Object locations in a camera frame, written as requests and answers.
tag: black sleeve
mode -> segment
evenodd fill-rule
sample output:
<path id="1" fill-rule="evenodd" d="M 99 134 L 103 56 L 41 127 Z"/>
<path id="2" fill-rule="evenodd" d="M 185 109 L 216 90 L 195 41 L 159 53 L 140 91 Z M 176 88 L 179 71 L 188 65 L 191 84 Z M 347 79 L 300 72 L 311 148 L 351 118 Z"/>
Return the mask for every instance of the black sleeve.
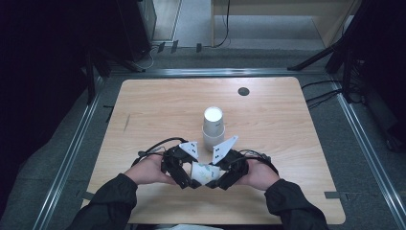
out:
<path id="1" fill-rule="evenodd" d="M 125 229 L 137 204 L 137 188 L 134 181 L 120 173 L 98 189 L 67 229 Z"/>
<path id="2" fill-rule="evenodd" d="M 305 198 L 299 185 L 280 179 L 265 192 L 269 213 L 284 229 L 328 229 L 323 212 Z"/>

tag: table surface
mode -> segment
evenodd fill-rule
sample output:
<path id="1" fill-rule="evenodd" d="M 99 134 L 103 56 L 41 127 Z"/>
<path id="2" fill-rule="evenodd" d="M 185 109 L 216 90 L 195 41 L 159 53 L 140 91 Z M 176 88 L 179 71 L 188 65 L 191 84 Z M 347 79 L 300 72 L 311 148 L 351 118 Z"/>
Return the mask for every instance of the table surface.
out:
<path id="1" fill-rule="evenodd" d="M 248 88 L 249 95 L 240 96 L 240 87 Z M 94 193 L 125 172 L 139 150 L 170 137 L 197 141 L 199 162 L 209 163 L 212 155 L 204 149 L 202 137 L 203 113 L 209 106 L 223 110 L 225 138 L 238 136 L 234 150 L 270 155 L 281 178 L 299 184 L 307 199 L 325 213 L 327 223 L 345 221 L 341 201 L 325 197 L 325 192 L 336 189 L 295 78 L 125 81 L 87 191 Z M 190 171 L 189 164 L 184 168 Z M 281 223 L 268 213 L 263 192 L 248 186 L 233 186 L 227 191 L 204 186 L 181 190 L 156 183 L 140 186 L 137 198 L 129 222 Z"/>

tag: metal bracket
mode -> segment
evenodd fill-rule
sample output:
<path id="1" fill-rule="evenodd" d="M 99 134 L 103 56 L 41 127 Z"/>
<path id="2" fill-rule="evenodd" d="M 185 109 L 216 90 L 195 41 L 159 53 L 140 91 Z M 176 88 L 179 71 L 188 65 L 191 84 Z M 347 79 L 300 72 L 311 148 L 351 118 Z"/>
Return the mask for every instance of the metal bracket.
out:
<path id="1" fill-rule="evenodd" d="M 179 148 L 185 151 L 190 156 L 194 157 L 194 159 L 197 159 L 199 157 L 199 154 L 197 152 L 197 142 L 182 143 L 179 144 Z"/>
<path id="2" fill-rule="evenodd" d="M 213 164 L 217 164 L 220 160 L 226 157 L 227 153 L 237 141 L 238 136 L 233 136 L 232 138 L 228 139 L 227 141 L 220 143 L 213 147 Z"/>

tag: white object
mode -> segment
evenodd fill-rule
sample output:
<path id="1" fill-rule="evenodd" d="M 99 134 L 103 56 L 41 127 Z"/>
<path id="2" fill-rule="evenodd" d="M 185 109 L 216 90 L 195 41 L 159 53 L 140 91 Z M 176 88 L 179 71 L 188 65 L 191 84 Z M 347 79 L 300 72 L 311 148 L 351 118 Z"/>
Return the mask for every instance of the white object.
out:
<path id="1" fill-rule="evenodd" d="M 206 132 L 204 131 L 204 128 L 202 128 L 202 132 L 203 132 L 203 142 L 204 142 L 204 147 L 206 148 L 206 150 L 208 150 L 209 152 L 213 151 L 213 147 L 220 144 L 221 142 L 224 141 L 224 133 L 226 128 L 223 128 L 223 132 L 218 135 L 218 136 L 209 136 L 208 134 L 206 134 Z"/>
<path id="2" fill-rule="evenodd" d="M 238 136 L 233 136 L 227 141 L 213 147 L 213 164 L 217 164 L 220 160 L 226 157 L 229 150 L 233 147 L 234 143 L 237 141 Z"/>
<path id="3" fill-rule="evenodd" d="M 191 179 L 195 179 L 200 184 L 205 185 L 212 180 L 217 180 L 219 177 L 220 168 L 218 166 L 192 162 Z"/>
<path id="4" fill-rule="evenodd" d="M 218 107 L 208 107 L 204 111 L 203 131 L 211 137 L 224 132 L 223 111 Z"/>
<path id="5" fill-rule="evenodd" d="M 194 157 L 194 159 L 197 159 L 199 157 L 199 154 L 197 152 L 197 142 L 182 143 L 179 144 L 179 148 L 187 152 L 190 156 Z"/>

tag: gray floor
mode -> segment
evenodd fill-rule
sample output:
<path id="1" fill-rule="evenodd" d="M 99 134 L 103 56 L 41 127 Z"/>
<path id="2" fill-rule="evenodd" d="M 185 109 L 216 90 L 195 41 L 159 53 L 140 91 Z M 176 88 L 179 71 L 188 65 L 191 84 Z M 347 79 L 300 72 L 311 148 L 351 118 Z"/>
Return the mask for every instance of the gray floor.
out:
<path id="1" fill-rule="evenodd" d="M 189 46 L 191 44 L 194 47 L 195 43 L 204 42 L 203 36 L 194 37 L 198 32 L 194 33 L 193 30 L 202 31 L 201 27 L 195 26 L 181 30 L 181 27 L 178 25 L 176 36 L 181 37 L 181 31 L 183 31 L 185 32 L 184 37 L 190 39 L 188 41 L 186 38 L 179 38 L 179 43 L 182 46 Z M 287 29 L 287 32 L 285 32 L 286 35 L 291 33 L 289 30 Z M 312 35 L 312 29 L 307 31 L 307 33 Z M 283 36 L 283 31 L 280 32 L 280 35 L 287 38 L 287 36 Z M 234 41 L 235 39 L 232 37 L 232 44 L 237 44 Z M 163 73 L 170 78 L 179 77 L 177 69 L 185 69 L 182 72 L 182 77 L 192 77 L 193 73 L 195 73 L 192 68 L 243 68 L 245 70 L 249 68 L 271 68 L 271 71 L 276 76 L 290 75 L 297 77 L 301 85 L 314 81 L 328 80 L 329 77 L 324 74 L 323 70 L 327 57 L 314 63 L 302 73 L 285 71 L 286 66 L 301 62 L 316 54 L 320 49 L 323 49 L 323 47 L 316 47 L 310 43 L 307 49 L 300 47 L 294 49 L 275 47 L 268 49 L 269 46 L 262 47 L 262 49 L 258 49 L 260 46 L 247 49 L 244 44 L 239 43 L 240 46 L 244 47 L 229 47 L 228 49 L 205 48 L 201 53 L 197 53 L 193 48 L 180 48 L 174 54 L 171 53 L 170 48 L 159 54 L 155 50 L 151 53 L 154 58 L 153 65 L 144 74 L 131 74 L 122 67 L 114 65 L 112 76 L 106 80 L 94 116 L 84 135 L 78 156 L 69 174 L 67 183 L 63 187 L 47 229 L 65 228 L 79 210 L 82 202 L 81 196 L 86 191 L 102 144 L 102 138 L 108 125 L 106 121 L 111 108 L 104 106 L 114 105 L 121 83 L 124 80 L 160 78 L 163 77 Z M 139 62 L 143 66 L 149 66 L 151 63 L 152 60 L 150 58 Z M 330 84 L 311 86 L 304 90 L 304 95 L 308 99 L 331 89 Z M 0 229 L 33 228 L 46 194 L 54 181 L 72 137 L 75 135 L 76 128 L 86 108 L 85 103 L 86 93 L 84 92 L 60 124 L 53 139 L 36 152 L 22 167 L 11 193 L 8 209 L 1 219 Z M 356 104 L 354 108 L 370 136 L 372 145 L 376 149 L 388 175 L 394 182 L 403 200 L 405 200 L 406 184 L 404 178 L 406 171 L 403 168 L 406 163 L 406 154 L 388 151 L 385 145 L 385 138 L 377 128 L 369 110 L 362 104 Z M 350 128 L 348 119 L 337 99 L 334 98 L 311 109 L 310 114 L 319 135 L 337 191 L 341 194 L 341 201 L 347 216 L 344 224 L 331 225 L 330 228 L 398 229 L 388 204 L 381 194 L 357 139 Z M 245 226 L 240 229 L 253 228 L 252 226 Z"/>

